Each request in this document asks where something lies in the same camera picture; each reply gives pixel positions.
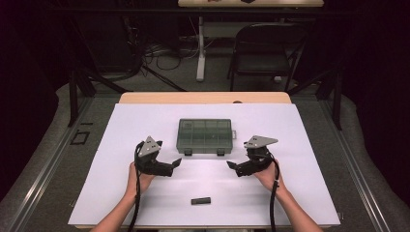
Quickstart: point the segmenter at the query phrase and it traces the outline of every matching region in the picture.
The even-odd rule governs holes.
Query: desk
[[[178,154],[178,121],[185,117],[230,118],[237,132],[231,154]],[[301,206],[319,225],[339,225],[302,120],[287,94],[234,92],[124,94],[111,115],[69,224],[92,227],[115,206],[124,192],[136,144],[151,135],[163,141],[160,161],[183,160],[172,177],[157,177],[142,195],[138,228],[269,228],[270,193],[253,176],[238,178],[226,164],[227,160],[247,160],[243,142],[254,134],[278,139],[268,148],[280,160],[286,185]],[[204,196],[211,196],[212,204],[190,204],[192,198]],[[130,223],[132,212],[124,226]],[[279,203],[275,212],[277,226],[290,224]]]
[[[322,7],[323,0],[255,0],[252,3],[244,3],[241,0],[220,0],[219,2],[208,0],[179,0],[180,7],[187,8],[312,8]],[[203,81],[205,76],[205,49],[204,49],[204,21],[199,17],[199,58],[196,80]]]

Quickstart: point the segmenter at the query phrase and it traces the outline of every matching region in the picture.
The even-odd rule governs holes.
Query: white paper sheet
[[[176,149],[181,118],[231,119],[237,132],[231,154],[194,154]],[[163,141],[158,161],[182,158],[172,177],[156,177],[143,194],[137,225],[157,227],[219,227],[270,225],[267,191],[253,176],[238,178],[226,161],[248,160],[244,142],[253,135],[278,139],[268,149],[279,160],[288,189],[320,225],[338,225],[335,206],[294,104],[117,104],[69,224],[97,224],[122,197],[135,146],[151,135]],[[208,205],[190,200],[211,197]],[[276,224],[289,225],[275,204]],[[124,221],[130,224],[132,211]]]

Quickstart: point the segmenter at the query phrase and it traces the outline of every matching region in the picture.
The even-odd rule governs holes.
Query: gray carpet
[[[229,80],[226,79],[226,74],[229,52],[230,48],[225,42],[212,43],[207,49],[206,77],[203,82],[195,80],[196,58],[182,60],[179,67],[172,71],[159,69],[155,59],[149,67],[172,79],[188,91],[228,91]],[[177,63],[178,61],[172,57],[162,57],[159,60],[159,66],[163,68],[165,66],[172,68]],[[143,72],[116,83],[140,92],[175,91],[152,75],[143,74]],[[56,147],[59,146],[59,141],[67,131],[70,117],[68,87],[64,86],[58,91],[60,106],[52,125],[26,169],[0,204],[0,231],[8,231],[10,228],[19,228],[23,231],[77,231],[76,228],[67,224],[73,210],[71,204],[81,191],[113,106],[119,100],[119,95],[113,93],[109,88],[100,83],[95,85],[98,94],[89,101],[81,98],[83,102],[89,102],[89,104],[84,109],[77,126],[72,129],[73,132],[80,132],[80,134],[89,132],[87,142],[83,145],[71,145],[70,142],[73,140],[73,134],[71,134],[69,144],[61,151],[61,158],[55,165],[56,169],[52,170],[50,175],[52,178],[44,184],[44,192],[36,198],[38,201],[30,208],[30,212],[22,212],[28,214],[26,217],[17,217],[16,213],[21,213],[19,210],[25,196],[38,180],[38,175],[44,170],[44,165],[50,156],[53,156]],[[238,78],[235,85],[237,91],[281,91],[282,88],[283,81],[277,84],[270,78],[262,77]],[[347,168],[342,147],[333,131],[333,125],[327,120],[329,115],[323,107],[327,104],[313,97],[314,89],[315,86],[309,87],[297,96],[293,96],[292,101],[301,113],[307,135],[337,211],[343,213],[341,226],[329,228],[327,231],[378,231],[371,221],[363,198]],[[356,117],[355,105],[347,98],[343,98],[342,101],[341,123],[342,133],[374,193],[374,198],[390,231],[409,231],[409,209],[391,192],[388,184],[368,157]],[[290,229],[281,228],[279,231],[290,231]]]

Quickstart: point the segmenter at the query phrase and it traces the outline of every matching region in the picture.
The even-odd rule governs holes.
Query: black curtain
[[[326,0],[326,10],[358,11],[362,16],[318,19],[294,78],[304,82],[342,61],[342,94],[357,105],[367,152],[392,190],[410,206],[408,5]]]
[[[68,79],[54,40],[30,1],[0,2],[0,199],[36,150]]]
[[[370,157],[410,206],[409,8],[385,6],[347,64],[342,88],[357,105]]]

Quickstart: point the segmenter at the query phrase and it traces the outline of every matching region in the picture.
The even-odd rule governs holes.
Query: aluminum rail
[[[367,184],[365,175],[362,173],[359,164],[356,162],[355,155],[350,149],[342,130],[338,130],[338,128],[333,124],[332,109],[329,102],[320,101],[320,106],[325,113],[329,127],[332,129],[335,137],[340,144],[340,148],[343,151],[344,162],[346,163],[346,167],[350,172],[350,176],[352,177],[358,193],[362,198],[363,204],[367,210],[371,222],[373,223],[374,229],[377,232],[391,232],[389,224],[387,223],[377,203],[377,200],[370,189],[370,186]]]
[[[40,199],[42,198],[45,189],[47,188],[53,174],[57,170],[58,164],[63,159],[64,151],[66,150],[67,146],[70,143],[70,139],[76,132],[81,119],[85,116],[85,113],[91,106],[93,102],[93,98],[85,98],[84,102],[81,104],[79,108],[78,119],[74,122],[73,126],[67,128],[64,132],[61,140],[58,142],[57,146],[55,147],[54,151],[51,153],[51,156],[44,164],[42,171],[40,172],[39,176],[37,177],[36,181],[34,182],[33,186],[27,192],[26,197],[22,201],[20,207],[15,213],[9,228],[6,231],[26,231],[25,225],[27,224],[28,220],[30,219],[31,215],[33,214],[34,210],[36,209],[37,204],[39,203]]]
[[[277,16],[294,18],[334,18],[354,19],[361,15],[359,11],[325,11],[320,8],[309,10],[285,10],[280,8],[178,8],[178,9],[82,9],[82,8],[46,8],[56,15],[140,15],[140,16]]]

